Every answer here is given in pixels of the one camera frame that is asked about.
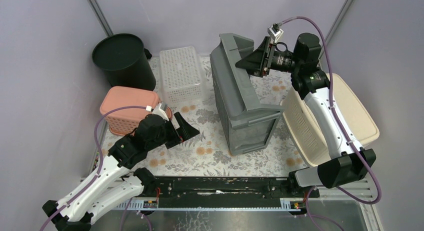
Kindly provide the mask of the white perforated plastic basket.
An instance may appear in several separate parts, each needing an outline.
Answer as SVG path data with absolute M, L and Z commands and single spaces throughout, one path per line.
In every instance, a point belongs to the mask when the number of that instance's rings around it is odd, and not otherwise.
M 159 52 L 160 91 L 169 105 L 201 101 L 207 96 L 207 79 L 193 46 Z

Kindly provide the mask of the grey plastic crate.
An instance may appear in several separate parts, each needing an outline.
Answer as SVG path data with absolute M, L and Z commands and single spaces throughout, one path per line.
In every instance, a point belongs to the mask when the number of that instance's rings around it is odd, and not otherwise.
M 238 156 L 263 150 L 284 109 L 261 103 L 247 71 L 236 67 L 236 62 L 253 52 L 254 41 L 235 33 L 221 33 L 219 38 L 209 58 L 215 104 L 229 151 Z

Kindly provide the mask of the pink perforated basket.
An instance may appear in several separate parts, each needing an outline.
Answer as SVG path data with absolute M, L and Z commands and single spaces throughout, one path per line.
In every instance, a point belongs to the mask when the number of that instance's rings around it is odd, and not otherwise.
M 114 86 L 106 94 L 100 105 L 102 115 L 115 110 L 105 117 L 109 130 L 117 136 L 124 136 L 136 127 L 161 103 L 159 95 L 150 90 Z

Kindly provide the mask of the cream plastic tub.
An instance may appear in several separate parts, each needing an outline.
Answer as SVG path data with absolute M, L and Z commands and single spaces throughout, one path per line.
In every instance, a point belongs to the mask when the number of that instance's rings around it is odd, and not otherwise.
M 333 81 L 334 102 L 355 138 L 363 147 L 367 147 L 380 136 L 379 128 L 359 98 L 338 74 L 333 74 Z M 284 108 L 282 117 L 290 137 L 306 165 L 314 167 L 329 161 L 327 143 L 318 122 L 298 93 L 290 88 L 280 105 Z

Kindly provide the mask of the large black cylindrical container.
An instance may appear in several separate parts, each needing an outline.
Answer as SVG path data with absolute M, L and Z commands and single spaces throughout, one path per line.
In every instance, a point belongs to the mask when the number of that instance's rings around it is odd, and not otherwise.
M 156 88 L 144 43 L 134 34 L 118 33 L 103 39 L 94 47 L 91 58 L 111 87 Z

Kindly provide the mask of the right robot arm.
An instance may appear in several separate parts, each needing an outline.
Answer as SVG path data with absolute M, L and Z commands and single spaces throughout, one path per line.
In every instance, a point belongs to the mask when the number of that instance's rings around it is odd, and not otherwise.
M 312 111 L 323 133 L 330 159 L 289 173 L 286 189 L 293 197 L 301 196 L 307 187 L 331 189 L 362 180 L 376 160 L 373 149 L 364 149 L 337 107 L 333 82 L 318 67 L 321 50 L 319 37 L 312 33 L 300 34 L 293 51 L 279 50 L 266 36 L 256 50 L 235 64 L 249 75 L 261 78 L 270 69 L 290 73 L 292 87 Z

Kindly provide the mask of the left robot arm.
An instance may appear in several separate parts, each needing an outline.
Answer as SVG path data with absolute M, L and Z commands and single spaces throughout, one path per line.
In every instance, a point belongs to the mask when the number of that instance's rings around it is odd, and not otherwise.
M 146 159 L 149 151 L 162 145 L 170 149 L 199 135 L 199 130 L 179 112 L 174 117 L 178 128 L 166 115 L 151 113 L 142 119 L 133 131 L 115 142 L 108 155 L 99 160 L 97 168 L 78 187 L 60 200 L 48 200 L 42 206 L 47 220 L 40 229 L 53 223 L 58 231 L 88 231 L 120 203 L 138 195 L 157 194 L 157 179 L 145 167 L 136 169 L 121 186 L 107 188 Z

